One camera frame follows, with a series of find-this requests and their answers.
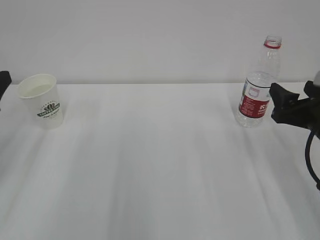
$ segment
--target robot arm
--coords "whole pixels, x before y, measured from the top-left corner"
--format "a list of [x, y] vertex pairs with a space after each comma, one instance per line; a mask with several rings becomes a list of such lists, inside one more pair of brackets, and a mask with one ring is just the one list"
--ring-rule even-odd
[[320, 191], [320, 179], [314, 172], [310, 161], [312, 140], [314, 136], [320, 139], [320, 71], [313, 82], [306, 82], [303, 91], [308, 97], [298, 100], [298, 93], [290, 92], [279, 84], [273, 83], [270, 88], [270, 95], [274, 103], [271, 117], [278, 124], [289, 124], [311, 131], [305, 147], [305, 161]]
[[12, 80], [8, 71], [0, 71], [0, 100], [5, 91], [11, 84]]

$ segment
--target white paper cup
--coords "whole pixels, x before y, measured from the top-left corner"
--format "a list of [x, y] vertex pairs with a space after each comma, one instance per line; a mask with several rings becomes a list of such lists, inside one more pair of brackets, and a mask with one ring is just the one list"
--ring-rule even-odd
[[38, 74], [26, 78], [18, 85], [18, 95], [43, 128], [53, 129], [62, 124], [64, 118], [54, 76]]

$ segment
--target white table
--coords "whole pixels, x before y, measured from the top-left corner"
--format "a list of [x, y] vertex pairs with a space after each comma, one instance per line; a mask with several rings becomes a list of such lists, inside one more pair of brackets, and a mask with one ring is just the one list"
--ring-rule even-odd
[[242, 84], [58, 89], [64, 123], [50, 131], [16, 86], [1, 101], [0, 239], [320, 239], [309, 131], [273, 122], [272, 105], [260, 127], [240, 127]]

